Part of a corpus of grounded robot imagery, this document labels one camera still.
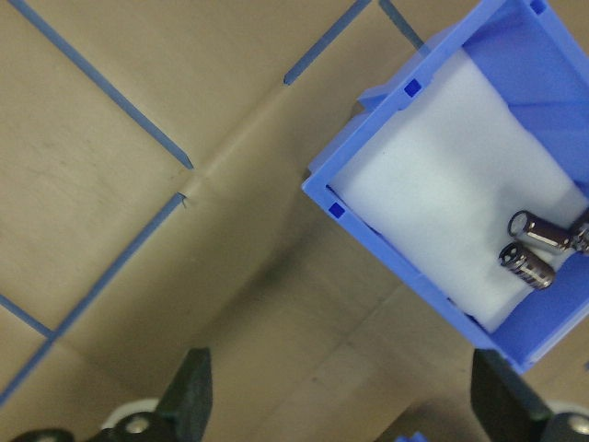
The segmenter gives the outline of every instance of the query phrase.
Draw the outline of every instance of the blue tape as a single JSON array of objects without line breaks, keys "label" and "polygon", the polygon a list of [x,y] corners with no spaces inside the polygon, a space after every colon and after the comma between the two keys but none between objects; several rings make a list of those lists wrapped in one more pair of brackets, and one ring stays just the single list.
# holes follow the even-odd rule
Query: blue tape
[{"label": "blue tape", "polygon": [[153,136],[175,159],[186,169],[194,169],[188,155],[166,134],[143,115],[134,105],[125,98],[119,90],[111,84],[90,62],[55,31],[43,18],[39,16],[25,0],[8,0],[10,4],[20,12],[35,28],[64,53],[74,64],[84,72],[102,91],[119,105],[131,118]]},{"label": "blue tape", "polygon": [[92,286],[88,294],[70,311],[65,317],[64,321],[55,330],[57,337],[62,336],[67,329],[78,319],[78,317],[88,308],[94,299],[100,294],[102,289],[115,277],[122,266],[131,259],[133,254],[139,250],[144,242],[151,236],[152,233],[164,222],[164,220],[180,205],[184,198],[181,193],[176,193],[162,209],[157,213],[152,220],[147,223],[139,235],[122,251],[121,255],[110,265],[105,273],[100,276],[98,281]]},{"label": "blue tape", "polygon": [[49,352],[53,343],[62,337],[67,330],[74,324],[82,313],[92,304],[104,287],[114,278],[122,266],[129,261],[134,253],[145,243],[152,233],[166,220],[166,218],[178,207],[186,197],[181,193],[176,193],[164,207],[154,216],[149,223],[143,228],[139,235],[127,246],[127,248],[119,255],[119,257],[110,265],[105,273],[100,276],[98,281],[92,286],[88,294],[70,311],[62,323],[53,332],[48,331],[47,341],[37,350],[37,352],[30,358],[18,374],[10,381],[4,391],[0,394],[0,407],[10,398],[16,391],[18,386],[22,384],[37,364]]},{"label": "blue tape", "polygon": [[353,5],[323,34],[323,36],[303,55],[290,71],[284,76],[285,85],[294,81],[313,63],[313,61],[329,46],[329,44],[348,27],[352,21],[368,6],[370,0],[356,0]]},{"label": "blue tape", "polygon": [[30,316],[25,310],[20,308],[18,305],[16,305],[14,302],[12,302],[10,299],[3,295],[0,295],[0,306],[6,308],[10,313],[15,315],[17,318],[21,319],[23,322],[27,323],[30,327],[35,329],[37,332],[39,332],[46,338],[51,336],[51,330],[49,330],[38,320]]},{"label": "blue tape", "polygon": [[17,373],[16,376],[12,378],[12,380],[8,383],[4,391],[0,393],[0,407],[2,407],[6,401],[12,396],[12,394],[20,387],[20,384],[24,382],[24,380],[30,375],[30,373],[35,369],[37,364],[45,357],[45,355],[49,352],[52,348],[53,343],[55,342],[55,337],[50,337],[45,343],[37,350],[37,352],[29,359],[27,364],[25,364],[20,371]]},{"label": "blue tape", "polygon": [[419,50],[423,46],[423,40],[417,35],[417,32],[411,27],[409,22],[403,17],[398,9],[390,3],[390,0],[378,0],[378,4],[385,11],[385,14],[390,18],[390,21],[400,30],[401,34],[409,40],[409,42]]}]

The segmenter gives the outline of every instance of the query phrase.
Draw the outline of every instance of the blue plastic bin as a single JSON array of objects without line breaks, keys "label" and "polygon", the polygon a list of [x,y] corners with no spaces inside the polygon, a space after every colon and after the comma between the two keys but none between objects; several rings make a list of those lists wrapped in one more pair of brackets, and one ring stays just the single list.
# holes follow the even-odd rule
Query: blue plastic bin
[{"label": "blue plastic bin", "polygon": [[483,0],[460,23],[427,42],[386,84],[359,98],[353,118],[309,166],[305,192],[478,348],[497,349],[522,373],[589,311],[589,259],[577,254],[560,283],[522,302],[487,333],[456,308],[329,187],[336,174],[433,74],[464,48],[518,121],[589,196],[589,61],[544,0]]}]

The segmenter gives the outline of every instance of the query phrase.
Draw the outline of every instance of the cardboard surface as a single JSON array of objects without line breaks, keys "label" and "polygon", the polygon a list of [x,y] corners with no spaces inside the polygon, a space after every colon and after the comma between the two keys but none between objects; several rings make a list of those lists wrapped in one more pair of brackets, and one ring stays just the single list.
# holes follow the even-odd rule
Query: cardboard surface
[{"label": "cardboard surface", "polygon": [[[461,2],[441,9],[427,3],[402,10],[420,32],[468,11]],[[29,67],[14,62],[0,71],[0,90],[21,103],[3,108],[11,113],[0,127],[27,128],[7,139],[55,137],[60,153],[71,155],[85,146],[100,171],[92,173],[81,157],[67,168],[59,156],[43,163],[53,178],[23,201],[36,207],[41,198],[51,211],[30,209],[36,217],[12,226],[25,238],[36,238],[42,215],[63,227],[57,237],[40,229],[45,236],[22,258],[37,264],[27,277],[0,279],[23,294],[15,302],[53,325],[174,192],[187,195],[0,411],[0,437],[44,425],[90,436],[122,402],[161,394],[193,345],[213,350],[207,441],[368,441],[412,403],[437,398],[439,410],[466,398],[466,341],[300,191],[306,165],[349,119],[356,97],[412,54],[377,1],[290,87],[283,75],[352,2],[30,4],[185,149],[196,169],[183,170],[10,5],[0,6],[0,50],[17,60],[27,54]],[[586,8],[567,9],[571,20],[583,23]],[[13,163],[42,161],[33,149],[5,146],[1,155]],[[3,177],[19,171],[2,164]],[[85,217],[64,205],[65,191],[49,187],[68,173],[76,197],[84,185],[92,190],[79,198]],[[19,179],[6,186],[18,191]],[[6,201],[13,200],[2,199],[3,222],[16,219],[7,214],[20,200]],[[56,261],[76,266],[48,276],[43,252],[57,239],[68,246]],[[6,250],[0,259],[10,263]],[[30,280],[49,285],[56,274],[77,285],[68,282],[71,290],[58,290],[52,302],[26,288]],[[589,379],[586,327],[529,374],[540,393],[587,405],[579,387]],[[14,336],[23,354],[10,353],[16,363],[29,350]],[[0,366],[0,379],[16,366]],[[456,407],[458,421],[475,428],[465,433],[475,438],[465,440],[484,440],[467,411]]]},{"label": "cardboard surface", "polygon": [[188,172],[7,2],[0,22],[0,293],[55,328]]}]

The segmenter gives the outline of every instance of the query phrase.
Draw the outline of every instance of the silver capacitor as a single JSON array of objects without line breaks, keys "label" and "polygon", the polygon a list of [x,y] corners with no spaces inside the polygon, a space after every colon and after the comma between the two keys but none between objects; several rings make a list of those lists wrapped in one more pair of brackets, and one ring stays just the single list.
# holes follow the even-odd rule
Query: silver capacitor
[{"label": "silver capacitor", "polygon": [[572,224],[572,246],[584,255],[589,255],[589,209]]},{"label": "silver capacitor", "polygon": [[528,212],[520,210],[509,221],[509,234],[532,247],[560,254],[572,246],[571,232]]},{"label": "silver capacitor", "polygon": [[548,288],[556,272],[521,242],[512,242],[499,254],[499,264],[536,290]]}]

